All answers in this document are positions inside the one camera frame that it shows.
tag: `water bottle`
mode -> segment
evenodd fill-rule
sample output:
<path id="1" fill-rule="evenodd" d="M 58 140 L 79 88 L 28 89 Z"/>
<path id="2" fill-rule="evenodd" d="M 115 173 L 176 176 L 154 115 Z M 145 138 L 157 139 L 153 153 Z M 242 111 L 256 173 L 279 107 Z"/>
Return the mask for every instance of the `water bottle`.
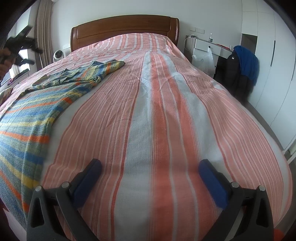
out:
<path id="1" fill-rule="evenodd" d="M 210 34 L 210 37 L 209 37 L 209 42 L 213 42 L 213 34 Z"/>

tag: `plastic bag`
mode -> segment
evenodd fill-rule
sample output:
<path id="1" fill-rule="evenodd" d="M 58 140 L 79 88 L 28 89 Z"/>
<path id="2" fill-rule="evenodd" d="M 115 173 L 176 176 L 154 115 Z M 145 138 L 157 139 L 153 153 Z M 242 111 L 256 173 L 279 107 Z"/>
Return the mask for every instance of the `plastic bag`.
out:
<path id="1" fill-rule="evenodd" d="M 214 77 L 216 68 L 215 68 L 213 55 L 210 47 L 208 47 L 206 54 L 200 55 L 198 57 L 195 55 L 192 55 L 192 59 L 194 60 L 195 67 L 205 72 L 211 78 Z"/>

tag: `white wardrobe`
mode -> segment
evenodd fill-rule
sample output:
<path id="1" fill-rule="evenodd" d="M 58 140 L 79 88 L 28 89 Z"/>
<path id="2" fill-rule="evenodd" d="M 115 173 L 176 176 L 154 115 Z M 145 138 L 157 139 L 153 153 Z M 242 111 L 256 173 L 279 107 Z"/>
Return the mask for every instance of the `white wardrobe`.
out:
<path id="1" fill-rule="evenodd" d="M 259 76 L 249 102 L 287 149 L 296 136 L 295 38 L 263 0 L 242 0 L 242 3 L 242 33 L 258 37 L 255 55 L 259 60 Z"/>

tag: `hand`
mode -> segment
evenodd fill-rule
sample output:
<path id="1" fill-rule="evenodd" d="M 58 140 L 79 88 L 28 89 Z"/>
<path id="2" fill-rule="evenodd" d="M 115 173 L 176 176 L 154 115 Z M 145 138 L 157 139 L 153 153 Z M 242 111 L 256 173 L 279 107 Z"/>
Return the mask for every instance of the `hand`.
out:
<path id="1" fill-rule="evenodd" d="M 0 57 L 1 56 L 10 56 L 11 52 L 8 48 L 0 50 Z M 5 60 L 4 64 L 0 64 L 0 80 L 6 75 L 6 73 L 11 69 L 12 65 L 15 63 L 15 58 Z"/>

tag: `headboard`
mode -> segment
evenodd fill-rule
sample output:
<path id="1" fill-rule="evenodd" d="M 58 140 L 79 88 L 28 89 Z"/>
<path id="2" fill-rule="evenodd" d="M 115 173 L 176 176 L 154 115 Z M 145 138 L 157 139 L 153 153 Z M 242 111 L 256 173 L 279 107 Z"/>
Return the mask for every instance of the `headboard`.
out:
<path id="1" fill-rule="evenodd" d="M 161 34 L 177 45 L 179 19 L 160 15 L 123 15 L 84 23 L 72 28 L 71 52 L 120 34 L 130 33 Z"/>

